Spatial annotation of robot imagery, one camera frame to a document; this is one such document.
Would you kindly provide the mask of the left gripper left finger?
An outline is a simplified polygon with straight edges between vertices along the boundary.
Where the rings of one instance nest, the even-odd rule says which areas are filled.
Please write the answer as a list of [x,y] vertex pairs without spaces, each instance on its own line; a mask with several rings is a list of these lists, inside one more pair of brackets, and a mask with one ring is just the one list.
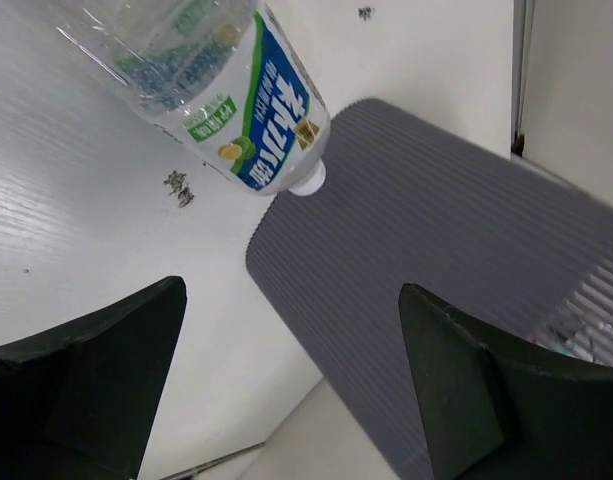
[[0,346],[0,479],[137,478],[186,306],[169,276]]

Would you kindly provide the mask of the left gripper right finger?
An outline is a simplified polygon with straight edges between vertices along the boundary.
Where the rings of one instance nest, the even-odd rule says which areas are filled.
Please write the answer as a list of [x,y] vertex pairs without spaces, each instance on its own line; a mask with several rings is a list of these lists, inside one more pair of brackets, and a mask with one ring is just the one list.
[[404,285],[398,308],[437,479],[613,479],[613,367]]

